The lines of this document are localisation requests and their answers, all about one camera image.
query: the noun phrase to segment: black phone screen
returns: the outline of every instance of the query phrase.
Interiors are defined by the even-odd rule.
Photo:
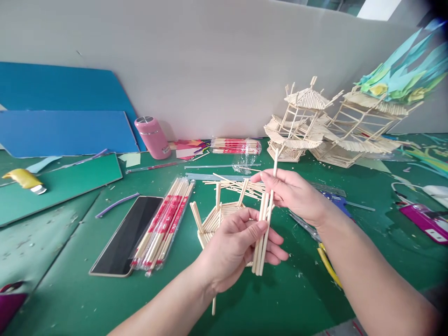
[[[122,276],[131,271],[132,253],[152,220],[160,197],[139,196],[90,270],[92,275]]]

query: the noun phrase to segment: pink water bottle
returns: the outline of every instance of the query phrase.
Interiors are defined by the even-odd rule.
[[[167,138],[156,118],[140,117],[134,124],[153,158],[163,160],[171,155]]]

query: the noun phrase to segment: blue board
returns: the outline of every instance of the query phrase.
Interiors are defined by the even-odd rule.
[[[146,151],[134,108],[112,71],[0,62],[0,104],[16,111],[124,111]]]
[[[16,158],[139,151],[123,111],[0,111],[0,143]]]

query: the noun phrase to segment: purple straw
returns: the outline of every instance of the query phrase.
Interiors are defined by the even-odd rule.
[[[132,198],[138,197],[138,196],[140,196],[140,194],[139,194],[139,193],[136,193],[136,194],[130,195],[130,196],[128,196],[128,197],[125,197],[125,198],[123,198],[123,199],[120,199],[119,201],[116,201],[114,204],[109,205],[107,208],[105,208],[103,211],[101,211],[99,214],[97,214],[97,215],[95,216],[95,218],[101,218],[106,212],[108,212],[108,211],[109,211],[110,209],[112,209],[113,207],[116,207],[117,205],[119,205],[119,204],[121,204],[121,203],[123,203],[123,202],[126,202],[127,200],[130,200],[130,199],[132,199]]]

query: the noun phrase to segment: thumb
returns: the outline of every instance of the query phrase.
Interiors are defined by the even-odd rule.
[[[239,233],[240,239],[244,244],[244,247],[247,248],[257,240],[259,240],[263,234],[267,230],[267,221],[259,221],[255,224],[252,224],[244,231]]]
[[[284,195],[290,191],[289,186],[277,177],[273,177],[266,172],[260,174],[261,180],[265,185],[284,199]]]

